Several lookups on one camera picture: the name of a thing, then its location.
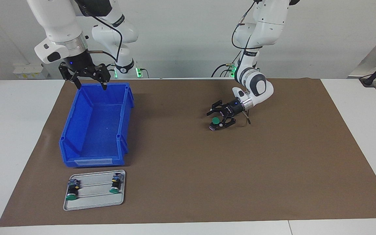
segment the silver tray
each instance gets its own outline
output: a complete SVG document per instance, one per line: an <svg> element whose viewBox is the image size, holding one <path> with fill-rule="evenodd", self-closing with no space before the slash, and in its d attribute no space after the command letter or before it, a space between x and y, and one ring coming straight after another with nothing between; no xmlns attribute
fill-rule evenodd
<svg viewBox="0 0 376 235"><path fill-rule="evenodd" d="M115 173L124 175L118 194L109 192L112 184L111 180ZM66 201L65 199L63 204L63 210L65 211L116 206L122 204L124 201L124 186L126 181L126 172L124 170L77 174L71 176L69 179L80 180L81 188L78 190L78 199L74 201Z"/></svg>

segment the brown mat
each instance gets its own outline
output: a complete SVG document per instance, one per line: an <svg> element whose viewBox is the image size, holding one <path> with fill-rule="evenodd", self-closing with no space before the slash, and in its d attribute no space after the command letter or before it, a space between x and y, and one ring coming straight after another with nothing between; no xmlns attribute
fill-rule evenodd
<svg viewBox="0 0 376 235"><path fill-rule="evenodd" d="M271 81L251 126L239 116L217 132L205 113L236 82L131 81L130 166L90 169L61 160L76 89L66 83L0 226L376 218L376 176L321 81ZM72 174L114 169L127 171L124 204L63 211Z"/></svg>

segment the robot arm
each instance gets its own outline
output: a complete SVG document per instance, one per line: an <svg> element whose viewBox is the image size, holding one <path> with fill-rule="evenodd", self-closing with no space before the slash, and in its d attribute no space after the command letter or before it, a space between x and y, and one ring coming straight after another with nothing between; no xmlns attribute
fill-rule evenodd
<svg viewBox="0 0 376 235"><path fill-rule="evenodd" d="M120 68L121 73L128 73L128 70L121 70L121 67L134 66L134 62L131 65L133 59L129 49L121 44L136 41L138 33L133 25L124 20L117 0L75 0L76 3L73 0L27 0L27 2L47 36L35 47L37 56L46 64L63 59L59 71L65 80L75 83L78 89L81 87L79 76L97 80L103 89L106 89L111 76L105 64L94 65L82 29L76 21L74 5L79 6L83 15L101 17L112 24L111 28L96 25L93 35L96 36L94 37L96 41L106 46L111 54L116 56L116 68Z"/></svg>
<svg viewBox="0 0 376 235"><path fill-rule="evenodd" d="M263 46L276 43L284 28L288 7L297 4L299 1L255 0L254 2L257 4L254 5L253 18L256 23L243 24L246 14L239 21L234 32L234 38L242 45L239 48L243 50L243 54L238 61L234 77L236 82L246 87L246 91L234 87L235 100L227 104L223 104L220 100L212 105L207 115L221 113L223 119L220 122L214 119L214 122L210 124L211 130L233 125L236 122L234 116L248 111L273 95L273 85L255 68L259 50Z"/></svg>

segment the blue plastic container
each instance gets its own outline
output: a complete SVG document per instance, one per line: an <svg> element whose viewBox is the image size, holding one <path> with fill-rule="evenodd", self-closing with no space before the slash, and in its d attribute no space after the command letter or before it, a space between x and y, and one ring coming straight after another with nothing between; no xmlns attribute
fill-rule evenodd
<svg viewBox="0 0 376 235"><path fill-rule="evenodd" d="M128 83L110 83L106 91L100 84L83 84L59 141L66 166L124 165L133 107Z"/></svg>

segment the blue bin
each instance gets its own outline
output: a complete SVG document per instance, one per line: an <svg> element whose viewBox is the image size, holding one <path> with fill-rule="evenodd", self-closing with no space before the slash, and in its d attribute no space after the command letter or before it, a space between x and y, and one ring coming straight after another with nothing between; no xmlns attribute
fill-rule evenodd
<svg viewBox="0 0 376 235"><path fill-rule="evenodd" d="M110 83L106 91L100 84L83 84L59 141L66 166L124 165L133 107L128 83Z"/></svg>

